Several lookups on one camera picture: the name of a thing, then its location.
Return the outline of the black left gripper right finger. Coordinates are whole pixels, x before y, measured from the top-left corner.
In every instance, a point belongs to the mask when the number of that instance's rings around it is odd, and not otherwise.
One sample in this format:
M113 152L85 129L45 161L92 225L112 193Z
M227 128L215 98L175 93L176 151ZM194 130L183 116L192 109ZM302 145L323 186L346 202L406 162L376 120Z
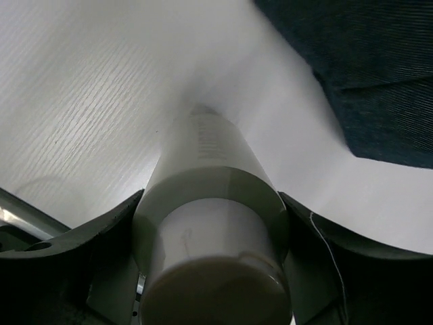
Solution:
M432 256L359 235L281 195L297 324L431 324Z

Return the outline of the dark blue canvas bag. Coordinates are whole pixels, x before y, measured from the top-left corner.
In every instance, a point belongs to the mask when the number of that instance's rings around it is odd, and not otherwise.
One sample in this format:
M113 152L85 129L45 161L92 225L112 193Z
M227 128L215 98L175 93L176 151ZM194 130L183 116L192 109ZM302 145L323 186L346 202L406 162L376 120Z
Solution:
M432 167L431 1L257 1L359 158Z

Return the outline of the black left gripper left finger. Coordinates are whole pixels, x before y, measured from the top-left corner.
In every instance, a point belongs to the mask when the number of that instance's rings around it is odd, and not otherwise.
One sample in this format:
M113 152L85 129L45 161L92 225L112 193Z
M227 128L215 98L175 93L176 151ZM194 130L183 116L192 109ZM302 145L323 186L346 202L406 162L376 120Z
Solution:
M138 324L131 222L142 192L76 228L1 192L2 324Z

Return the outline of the pale green cylindrical bottle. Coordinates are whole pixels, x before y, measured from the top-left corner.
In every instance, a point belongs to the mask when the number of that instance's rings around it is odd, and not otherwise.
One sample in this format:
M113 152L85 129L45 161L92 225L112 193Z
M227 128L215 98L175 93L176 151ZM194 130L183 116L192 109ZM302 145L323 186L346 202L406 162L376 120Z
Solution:
M240 130L197 105L170 128L132 222L141 324L289 324L284 203Z

